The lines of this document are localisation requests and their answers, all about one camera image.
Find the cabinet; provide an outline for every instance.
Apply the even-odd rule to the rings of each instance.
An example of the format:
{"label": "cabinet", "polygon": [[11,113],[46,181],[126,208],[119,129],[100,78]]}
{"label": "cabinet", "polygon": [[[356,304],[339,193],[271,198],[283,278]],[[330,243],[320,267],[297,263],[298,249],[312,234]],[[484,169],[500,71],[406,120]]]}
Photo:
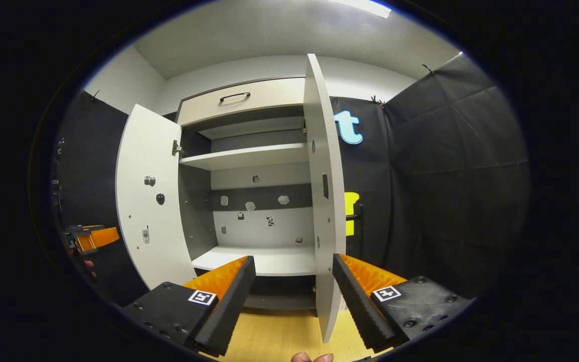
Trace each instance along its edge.
{"label": "cabinet", "polygon": [[304,78],[185,99],[175,123],[136,105],[120,142],[116,197],[147,287],[183,284],[196,270],[253,255],[258,287],[249,306],[310,307],[312,298],[327,342],[341,302],[333,254],[345,252],[333,119],[313,54]]}

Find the black backdrop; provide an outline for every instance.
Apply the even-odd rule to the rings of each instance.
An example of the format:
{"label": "black backdrop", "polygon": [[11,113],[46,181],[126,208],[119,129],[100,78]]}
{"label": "black backdrop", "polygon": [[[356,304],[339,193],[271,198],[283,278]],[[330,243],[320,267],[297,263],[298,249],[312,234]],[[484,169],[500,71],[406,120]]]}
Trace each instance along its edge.
{"label": "black backdrop", "polygon": [[345,192],[358,193],[356,203],[363,204],[363,219],[354,222],[354,235],[347,236],[345,253],[383,266],[391,220],[390,159],[383,110],[370,100],[330,100],[334,114],[349,111],[359,118],[354,129],[363,135],[359,144],[349,144],[338,136]]}
{"label": "black backdrop", "polygon": [[73,99],[58,138],[64,138],[57,177],[62,185],[64,225],[116,227],[120,240],[86,255],[95,283],[107,298],[127,305],[149,289],[142,282],[122,240],[115,204],[115,166],[128,115],[85,91]]}
{"label": "black backdrop", "polygon": [[384,108],[393,172],[386,268],[478,296],[513,249],[528,202],[528,157],[513,110],[466,55]]}

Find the wooden floor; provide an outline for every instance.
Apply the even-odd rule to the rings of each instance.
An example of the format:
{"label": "wooden floor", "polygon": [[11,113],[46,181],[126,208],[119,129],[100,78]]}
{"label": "wooden floor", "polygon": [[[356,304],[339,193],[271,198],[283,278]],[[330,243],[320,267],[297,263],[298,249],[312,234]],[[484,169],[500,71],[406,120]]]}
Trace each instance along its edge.
{"label": "wooden floor", "polygon": [[349,310],[340,311],[329,343],[322,343],[319,319],[313,311],[243,309],[223,362],[290,362],[305,352],[312,359],[334,353],[334,360],[357,360],[372,353],[363,346]]}

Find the door handle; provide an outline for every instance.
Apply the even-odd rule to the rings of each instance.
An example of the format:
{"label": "door handle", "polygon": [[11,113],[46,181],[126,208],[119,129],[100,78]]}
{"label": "door handle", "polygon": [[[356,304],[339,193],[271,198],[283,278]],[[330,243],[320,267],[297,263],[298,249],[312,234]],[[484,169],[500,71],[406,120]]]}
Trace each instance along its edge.
{"label": "door handle", "polygon": [[251,93],[250,92],[242,92],[242,93],[232,94],[231,96],[224,96],[223,98],[220,98],[220,103],[222,103],[225,100],[225,98],[235,97],[235,96],[245,96],[245,98],[247,98],[248,96],[251,96]]}

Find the yellow object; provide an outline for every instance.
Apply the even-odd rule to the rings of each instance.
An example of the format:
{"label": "yellow object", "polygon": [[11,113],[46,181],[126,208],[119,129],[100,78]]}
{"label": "yellow object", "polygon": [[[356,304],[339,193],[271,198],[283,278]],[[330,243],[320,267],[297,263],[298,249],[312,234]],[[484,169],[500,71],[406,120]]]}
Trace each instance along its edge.
{"label": "yellow object", "polygon": [[117,240],[120,240],[120,236],[118,234],[118,230],[115,227],[110,227],[108,229],[102,230],[95,230],[90,232],[89,235],[77,237],[77,243],[80,245],[82,252],[103,247],[104,245],[108,245],[113,241]]}
{"label": "yellow object", "polygon": [[[345,193],[345,215],[354,214],[354,204],[359,200],[358,193]],[[345,222],[345,236],[354,235],[354,220]]]}
{"label": "yellow object", "polygon": [[345,262],[345,265],[347,265],[352,272],[352,275],[354,275],[354,279],[359,282],[359,285],[368,298],[370,298],[370,294],[376,290],[407,281],[407,279],[404,279],[399,275],[387,272],[382,268],[366,263],[365,261],[343,254],[339,255]]}
{"label": "yellow object", "polygon": [[329,343],[323,343],[315,311],[269,311],[244,308],[238,318],[227,354],[211,357],[220,362],[289,362],[292,355],[305,352],[312,360],[334,353],[345,362],[379,353],[365,348],[350,311],[338,312]]}
{"label": "yellow object", "polygon": [[247,259],[247,256],[236,259],[235,261],[223,266],[219,266],[211,272],[204,273],[203,275],[200,275],[200,277],[197,277],[182,286],[195,289],[196,291],[214,293],[218,296],[218,300],[220,301],[223,296],[225,296],[225,293],[227,293],[227,289],[231,286],[238,271],[241,270],[245,259]]}

